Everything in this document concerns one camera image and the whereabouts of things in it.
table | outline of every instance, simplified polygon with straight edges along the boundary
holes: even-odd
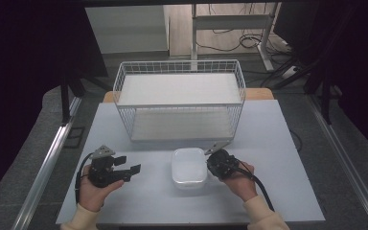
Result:
[[[285,221],[325,220],[277,101],[268,89],[248,89],[247,94],[249,99],[266,100],[245,102],[237,135],[225,149],[240,160],[253,162],[255,174],[263,181],[275,209]],[[127,156],[120,170],[136,164],[142,164],[142,170],[123,189],[107,198],[98,223],[176,226],[249,222],[242,201],[211,174],[200,190],[181,191],[173,185],[170,168],[173,151],[188,147],[206,150],[213,142],[130,142],[110,95],[111,92],[107,93],[104,103],[99,105],[79,164],[85,155],[105,144],[117,155]],[[75,208],[74,182],[71,182],[57,223],[70,219]]]

white wire basket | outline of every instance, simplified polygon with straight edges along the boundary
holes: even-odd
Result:
[[[123,62],[113,99],[131,141],[233,140],[245,98],[237,60]]]

floor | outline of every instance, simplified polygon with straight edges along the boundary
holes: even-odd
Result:
[[[231,45],[222,42],[220,40],[217,44],[221,45],[221,47],[225,45],[230,47]],[[273,39],[273,43],[274,48],[271,47],[272,49],[270,50],[273,65],[277,69],[282,68],[283,64],[288,61],[289,55],[279,54],[275,49],[287,51],[288,47],[281,40],[275,41]],[[238,59],[241,63],[247,87],[267,87],[282,80],[281,72],[274,75],[265,72],[260,56],[256,51],[230,54],[227,52],[216,53],[214,51],[206,55],[199,49],[199,53],[199,59]],[[188,55],[185,53],[177,53],[176,56],[169,56],[164,53],[104,55],[103,59],[109,77],[98,79],[112,85],[115,80],[114,76],[116,76],[119,64],[122,61],[188,58]],[[299,138],[296,135],[291,136],[294,139],[296,148],[300,149],[301,160],[306,168],[310,183],[326,221],[290,222],[289,226],[291,229],[368,229],[368,214],[357,197],[357,193],[353,189],[346,173],[341,168],[334,149],[312,112],[307,95],[302,88],[305,81],[306,78],[297,80],[279,90],[273,90],[273,94],[275,99],[279,101],[288,127],[298,134]],[[29,229],[58,229],[55,222],[59,209],[70,181],[74,176],[74,171],[80,159],[80,154],[98,103],[102,101],[106,93],[105,90],[88,80],[82,80],[82,83],[86,92],[81,98],[80,108],[75,117],[73,129],[65,142],[64,148],[61,150],[45,192],[38,202]],[[0,183],[0,229],[10,229],[13,226],[46,153],[54,140],[61,124],[59,97],[59,88],[55,88],[45,94],[43,109],[30,136]],[[349,153],[362,180],[368,186],[368,141],[344,115],[337,105],[337,100],[332,100],[330,115],[333,121],[333,129],[345,150]],[[212,229],[212,227],[203,226],[192,229],[210,228]],[[100,229],[118,228],[100,226]],[[128,229],[160,229],[160,227],[129,227]],[[245,226],[238,226],[235,229],[245,229]]]

gray carpet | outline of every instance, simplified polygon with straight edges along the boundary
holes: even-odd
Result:
[[[241,62],[242,70],[263,72],[265,69],[258,56],[231,56]],[[122,60],[160,60],[168,59],[165,54],[139,54],[124,56],[104,56],[110,78],[99,80],[113,84],[118,66]],[[279,60],[279,67],[286,57]],[[259,87],[268,74],[245,73],[248,87]],[[279,81],[273,79],[270,84]],[[57,164],[39,201],[29,229],[58,229],[55,225],[59,209],[80,154],[84,146],[98,103],[105,91],[97,85],[82,80],[86,89],[77,113],[73,130],[61,151]],[[315,191],[318,203],[324,213],[324,222],[291,222],[291,229],[368,229],[368,216],[357,198],[355,191],[326,139],[320,125],[315,119],[306,95],[302,90],[305,79],[300,79],[280,90],[273,91],[280,103],[289,128],[298,134],[293,135],[301,160],[307,171],[310,183]],[[0,229],[10,229],[41,167],[44,157],[53,142],[61,122],[59,89],[46,93],[43,109],[34,125],[28,140],[19,152],[16,160],[0,183]],[[337,102],[331,103],[331,120],[341,142],[349,152],[357,170],[368,185],[368,141],[352,125]],[[117,229],[112,226],[100,226],[100,229]],[[192,229],[209,229],[197,227]]]

sleeve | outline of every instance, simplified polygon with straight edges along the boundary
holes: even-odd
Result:
[[[278,213],[271,211],[261,195],[247,200],[243,204],[251,222],[248,230],[288,230],[288,226]]]
[[[99,212],[94,213],[77,204],[77,211],[71,221],[62,223],[61,230],[98,230],[96,223]]]

